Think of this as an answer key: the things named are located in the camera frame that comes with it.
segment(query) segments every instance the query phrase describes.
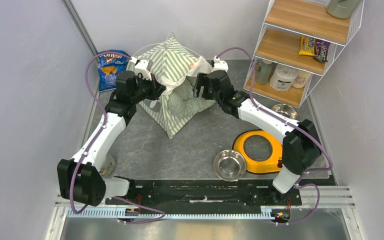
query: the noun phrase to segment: purple candy wrapper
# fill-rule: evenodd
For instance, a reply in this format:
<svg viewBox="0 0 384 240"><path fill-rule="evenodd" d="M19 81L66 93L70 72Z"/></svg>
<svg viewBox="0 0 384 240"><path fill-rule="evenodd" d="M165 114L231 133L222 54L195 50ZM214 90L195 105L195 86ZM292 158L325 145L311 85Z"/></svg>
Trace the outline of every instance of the purple candy wrapper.
<svg viewBox="0 0 384 240"><path fill-rule="evenodd" d="M314 59L321 63L326 63L328 61L328 50L330 44L331 43L328 41L316 39Z"/></svg>

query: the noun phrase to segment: doritos bag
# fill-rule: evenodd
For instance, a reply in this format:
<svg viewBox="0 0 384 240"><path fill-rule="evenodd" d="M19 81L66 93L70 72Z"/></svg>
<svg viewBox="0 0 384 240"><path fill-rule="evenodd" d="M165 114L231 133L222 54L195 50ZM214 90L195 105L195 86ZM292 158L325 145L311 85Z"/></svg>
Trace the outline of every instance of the doritos bag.
<svg viewBox="0 0 384 240"><path fill-rule="evenodd" d="M109 50L128 55L124 51ZM126 70L129 60L124 56L113 53L105 54L99 57L99 92L108 91L116 88L117 75Z"/></svg>

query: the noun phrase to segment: striped fabric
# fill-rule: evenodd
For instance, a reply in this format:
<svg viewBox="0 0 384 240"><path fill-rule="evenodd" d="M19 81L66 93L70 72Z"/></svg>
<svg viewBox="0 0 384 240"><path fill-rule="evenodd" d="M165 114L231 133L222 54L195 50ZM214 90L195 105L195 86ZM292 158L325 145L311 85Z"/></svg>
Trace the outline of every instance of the striped fabric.
<svg viewBox="0 0 384 240"><path fill-rule="evenodd" d="M186 50L174 37L136 57L138 59L149 58L152 60L151 72L155 74L156 79L164 76L173 82L182 79L190 70L191 64L197 61L197 58ZM127 70L133 71L133 64L129 63ZM169 95L162 95L153 108L151 108L151 101L147 99L142 101L140 105L161 125L171 139L192 116L177 117L172 114L168 108L168 99Z"/></svg>

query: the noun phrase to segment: striped bag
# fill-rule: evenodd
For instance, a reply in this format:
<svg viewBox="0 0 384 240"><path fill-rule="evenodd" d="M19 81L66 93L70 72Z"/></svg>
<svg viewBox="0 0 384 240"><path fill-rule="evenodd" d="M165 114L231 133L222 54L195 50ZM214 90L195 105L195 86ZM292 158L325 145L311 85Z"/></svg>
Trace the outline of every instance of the striped bag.
<svg viewBox="0 0 384 240"><path fill-rule="evenodd" d="M214 104L213 100L193 98L197 74L210 73L211 65L202 56L193 56L174 37L134 57L151 59L151 73L167 88L158 101L145 99L140 105L167 132L170 139L194 114ZM131 62L127 70L134 70Z"/></svg>

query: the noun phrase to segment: stainless steel bowl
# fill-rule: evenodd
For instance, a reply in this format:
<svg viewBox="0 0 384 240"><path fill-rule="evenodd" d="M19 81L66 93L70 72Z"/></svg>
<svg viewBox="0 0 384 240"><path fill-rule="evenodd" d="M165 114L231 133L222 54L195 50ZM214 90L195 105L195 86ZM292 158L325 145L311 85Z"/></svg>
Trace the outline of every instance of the stainless steel bowl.
<svg viewBox="0 0 384 240"><path fill-rule="evenodd" d="M298 112L288 104L284 104L284 103L276 104L271 108L271 110L273 110L274 112L284 117L294 119L294 120L298 119Z"/></svg>
<svg viewBox="0 0 384 240"><path fill-rule="evenodd" d="M214 171L222 180L236 181L244 175L245 170L247 162L242 154L235 150L224 150L215 157Z"/></svg>

